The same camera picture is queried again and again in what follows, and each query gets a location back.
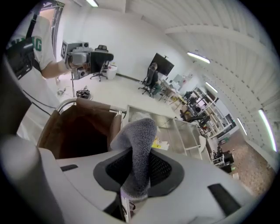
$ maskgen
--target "black office chair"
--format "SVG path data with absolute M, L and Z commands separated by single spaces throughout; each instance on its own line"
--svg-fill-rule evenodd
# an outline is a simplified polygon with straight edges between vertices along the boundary
M 108 79 L 103 73 L 107 72 L 106 69 L 108 69 L 109 62 L 113 61 L 113 59 L 114 55 L 108 52 L 105 45 L 99 45 L 98 48 L 95 48 L 91 53 L 91 67 L 97 67 L 100 72 L 94 74 L 90 79 L 96 76 L 99 77 L 99 82 L 101 82 L 101 76 Z
M 148 69 L 148 73 L 147 73 L 147 79 L 143 82 L 144 84 L 144 87 L 139 87 L 138 89 L 143 89 L 145 90 L 142 95 L 144 95 L 145 92 L 148 92 L 149 96 L 153 97 L 152 95 L 152 86 L 151 86 L 151 83 L 152 83 L 152 80 L 153 80 L 153 76 L 154 76 L 154 73 L 155 73 L 155 70 L 153 69 Z

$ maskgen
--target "trash bin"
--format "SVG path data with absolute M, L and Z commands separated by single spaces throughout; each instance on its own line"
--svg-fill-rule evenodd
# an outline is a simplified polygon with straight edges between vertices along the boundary
M 108 70 L 107 70 L 107 78 L 109 80 L 115 78 L 117 70 L 118 70 L 118 67 L 116 65 L 109 64 Z

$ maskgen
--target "laundry basket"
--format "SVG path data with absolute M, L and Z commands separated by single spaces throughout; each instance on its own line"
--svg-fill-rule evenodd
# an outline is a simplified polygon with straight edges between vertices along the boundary
M 71 103 L 75 105 L 60 112 Z M 56 159 L 76 158 L 110 151 L 121 128 L 120 108 L 78 98 L 62 102 L 52 113 L 37 147 L 49 149 Z

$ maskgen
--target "black mesh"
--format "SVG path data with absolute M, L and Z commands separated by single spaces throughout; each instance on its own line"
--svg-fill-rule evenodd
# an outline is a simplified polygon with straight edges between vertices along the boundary
M 106 166 L 106 173 L 122 185 L 132 167 L 132 150 Z
M 164 181 L 167 177 L 170 176 L 171 171 L 172 167 L 168 162 L 150 153 L 149 175 L 151 187 Z

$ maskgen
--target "fluorescent light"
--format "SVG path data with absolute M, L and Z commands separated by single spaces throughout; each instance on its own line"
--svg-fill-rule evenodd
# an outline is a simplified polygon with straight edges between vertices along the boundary
M 244 126 L 242 125 L 241 121 L 239 120 L 239 118 L 237 118 L 237 120 L 239 121 L 239 123 L 240 123 L 241 127 L 243 128 L 243 131 L 245 132 L 245 135 L 247 135 L 247 132 L 246 132 L 246 130 L 245 130 L 245 128 L 244 128 Z
M 98 3 L 95 0 L 87 0 L 87 2 L 92 6 L 92 7 L 98 7 Z
M 208 85 L 211 89 L 213 89 L 216 93 L 218 92 L 213 86 L 211 86 L 208 82 L 206 82 L 206 85 Z
M 269 134 L 269 137 L 270 137 L 270 141 L 271 141 L 271 144 L 272 144 L 272 148 L 273 148 L 274 151 L 277 151 L 275 139 L 274 139 L 274 137 L 273 137 L 273 133 L 272 133 L 270 124 L 269 124 L 269 122 L 268 122 L 268 119 L 266 118 L 266 115 L 265 115 L 263 109 L 260 109 L 260 110 L 259 110 L 259 114 L 261 115 L 262 120 L 263 120 L 264 124 L 266 125 L 266 129 L 267 129 L 268 134 Z
M 209 61 L 208 59 L 206 59 L 206 58 L 203 58 L 203 57 L 201 57 L 201 56 L 199 56 L 199 55 L 196 55 L 196 54 L 193 54 L 193 53 L 191 53 L 191 52 L 187 52 L 187 54 L 188 54 L 189 56 L 191 56 L 191 57 L 197 58 L 197 59 L 199 59 L 199 60 L 202 60 L 202 61 L 204 61 L 204 62 L 210 64 L 210 61 Z

